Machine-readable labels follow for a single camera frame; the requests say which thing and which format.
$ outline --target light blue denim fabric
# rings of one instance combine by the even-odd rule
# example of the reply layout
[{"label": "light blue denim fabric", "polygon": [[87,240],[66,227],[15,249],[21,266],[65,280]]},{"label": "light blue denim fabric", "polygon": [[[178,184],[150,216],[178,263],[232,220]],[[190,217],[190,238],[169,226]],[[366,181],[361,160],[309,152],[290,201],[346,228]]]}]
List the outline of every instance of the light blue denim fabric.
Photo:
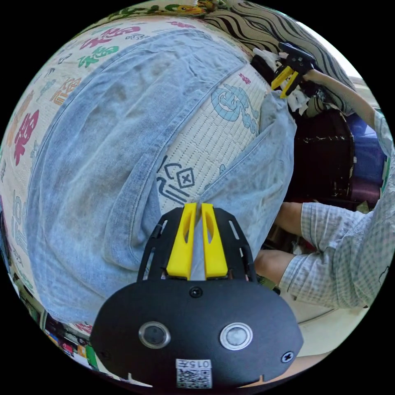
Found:
[{"label": "light blue denim fabric", "polygon": [[[35,283],[54,318],[93,324],[104,301],[136,281],[161,216],[155,180],[164,155],[244,64],[204,33],[169,32],[111,58],[61,107],[40,148],[26,213]],[[253,255],[293,171],[296,125],[278,92],[263,100],[260,130],[199,201],[234,214]],[[204,278],[203,261],[199,223],[193,279]]]}]

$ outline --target qr code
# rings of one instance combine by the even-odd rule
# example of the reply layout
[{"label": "qr code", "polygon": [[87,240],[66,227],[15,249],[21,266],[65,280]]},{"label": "qr code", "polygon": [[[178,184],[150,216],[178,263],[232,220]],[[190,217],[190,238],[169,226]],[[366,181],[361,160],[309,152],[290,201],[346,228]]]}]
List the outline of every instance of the qr code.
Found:
[{"label": "qr code", "polygon": [[211,369],[177,369],[178,388],[212,388]]}]

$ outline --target person's knee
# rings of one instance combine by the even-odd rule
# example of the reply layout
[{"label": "person's knee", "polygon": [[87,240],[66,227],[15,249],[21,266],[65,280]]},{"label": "person's knee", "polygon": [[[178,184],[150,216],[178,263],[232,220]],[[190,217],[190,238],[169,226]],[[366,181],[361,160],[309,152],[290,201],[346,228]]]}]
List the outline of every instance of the person's knee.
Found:
[{"label": "person's knee", "polygon": [[302,204],[284,202],[281,205],[274,224],[293,235],[302,236]]},{"label": "person's knee", "polygon": [[266,277],[278,285],[294,257],[294,254],[284,251],[261,250],[254,262],[255,271],[258,275]]}]

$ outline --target black and white fabric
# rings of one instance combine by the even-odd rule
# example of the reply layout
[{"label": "black and white fabric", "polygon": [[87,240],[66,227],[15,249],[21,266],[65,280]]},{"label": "black and white fabric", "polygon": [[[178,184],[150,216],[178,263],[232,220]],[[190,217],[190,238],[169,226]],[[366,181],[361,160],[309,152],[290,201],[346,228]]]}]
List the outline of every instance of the black and white fabric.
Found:
[{"label": "black and white fabric", "polygon": [[[227,32],[249,49],[259,48],[278,54],[279,42],[290,42],[310,53],[319,70],[355,90],[351,80],[338,61],[298,23],[283,13],[255,3],[227,0],[228,9],[218,9],[204,17],[213,26]],[[325,109],[338,108],[344,115],[352,108],[336,94],[326,91],[326,98],[315,97],[309,101],[307,117],[313,117]]]}]

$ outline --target screw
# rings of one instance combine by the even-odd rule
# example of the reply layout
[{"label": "screw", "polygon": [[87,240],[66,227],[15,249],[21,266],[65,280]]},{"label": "screw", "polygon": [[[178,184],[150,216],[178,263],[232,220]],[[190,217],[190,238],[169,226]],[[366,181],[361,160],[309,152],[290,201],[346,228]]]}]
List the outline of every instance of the screw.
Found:
[{"label": "screw", "polygon": [[281,357],[281,362],[282,363],[288,363],[288,362],[292,361],[292,359],[293,359],[293,352],[292,351],[288,351],[287,353],[285,353]]},{"label": "screw", "polygon": [[191,297],[201,297],[203,295],[203,290],[199,287],[193,287],[189,290],[189,295],[191,295]]}]

